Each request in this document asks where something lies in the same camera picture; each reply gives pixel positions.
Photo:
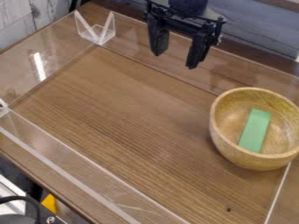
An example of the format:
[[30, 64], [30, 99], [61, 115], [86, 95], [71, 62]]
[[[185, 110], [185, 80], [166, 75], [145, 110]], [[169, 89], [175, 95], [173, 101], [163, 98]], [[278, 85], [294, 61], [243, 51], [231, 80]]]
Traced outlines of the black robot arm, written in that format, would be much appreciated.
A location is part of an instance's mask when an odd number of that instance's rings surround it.
[[223, 15], [209, 8], [210, 0], [146, 0], [145, 19], [155, 56], [169, 49], [171, 32], [191, 38], [186, 66], [194, 69], [221, 43]]

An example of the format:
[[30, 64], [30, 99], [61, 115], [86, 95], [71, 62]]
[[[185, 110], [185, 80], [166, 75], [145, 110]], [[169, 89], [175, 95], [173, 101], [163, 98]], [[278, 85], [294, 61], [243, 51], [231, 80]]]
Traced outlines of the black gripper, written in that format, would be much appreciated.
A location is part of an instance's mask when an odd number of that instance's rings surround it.
[[186, 66], [190, 69], [205, 61], [211, 44], [217, 46], [221, 43], [222, 26], [227, 23], [226, 17], [210, 8], [209, 1], [146, 0], [149, 38], [155, 56], [161, 56], [169, 49], [170, 31], [163, 22], [187, 35], [201, 31], [193, 37], [189, 51]]

